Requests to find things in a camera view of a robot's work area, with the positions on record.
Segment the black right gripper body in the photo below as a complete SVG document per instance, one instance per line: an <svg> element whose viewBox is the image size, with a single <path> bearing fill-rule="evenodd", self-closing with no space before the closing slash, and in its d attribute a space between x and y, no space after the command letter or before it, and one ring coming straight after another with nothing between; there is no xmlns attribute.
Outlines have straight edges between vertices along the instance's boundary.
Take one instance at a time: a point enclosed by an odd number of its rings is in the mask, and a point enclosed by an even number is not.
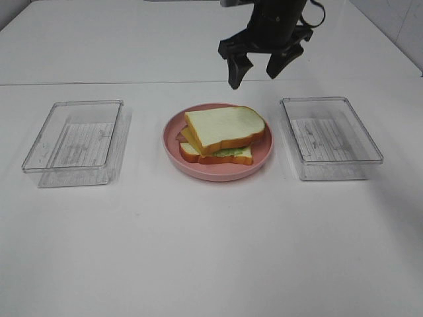
<svg viewBox="0 0 423 317"><path fill-rule="evenodd" d="M305 1L254 1L247 27L222 40L218 52L223 59L238 53L284 53L303 49L302 40L310 40L310 26L298 26Z"/></svg>

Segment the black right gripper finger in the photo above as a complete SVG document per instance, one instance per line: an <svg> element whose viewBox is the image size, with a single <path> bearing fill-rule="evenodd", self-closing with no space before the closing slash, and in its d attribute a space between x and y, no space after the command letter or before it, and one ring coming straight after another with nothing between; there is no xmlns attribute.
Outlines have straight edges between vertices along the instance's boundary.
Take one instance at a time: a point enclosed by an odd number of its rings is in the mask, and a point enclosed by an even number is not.
<svg viewBox="0 0 423 317"><path fill-rule="evenodd" d="M253 67L246 53L232 54L227 58L228 83L233 90L239 88L246 73Z"/></svg>
<svg viewBox="0 0 423 317"><path fill-rule="evenodd" d="M292 49L284 53L273 53L270 56L266 72L271 79L275 79L286 66L303 54L303 49Z"/></svg>

